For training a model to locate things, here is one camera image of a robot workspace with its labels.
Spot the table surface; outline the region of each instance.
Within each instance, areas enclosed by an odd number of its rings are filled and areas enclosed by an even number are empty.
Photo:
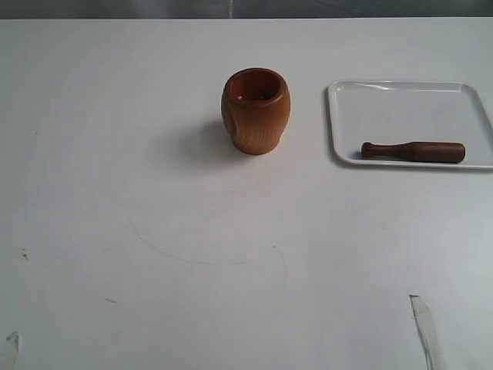
[[[0,22],[0,334],[25,368],[493,366],[493,174],[330,154],[336,79],[461,81],[493,116],[493,19]],[[223,84],[262,66],[292,113],[235,150]]]

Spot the pestle handle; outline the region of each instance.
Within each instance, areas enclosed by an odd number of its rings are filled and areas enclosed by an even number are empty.
[[[465,158],[465,146],[461,143],[438,143],[414,141],[398,145],[364,143],[361,156],[392,156],[410,162],[460,163]]]

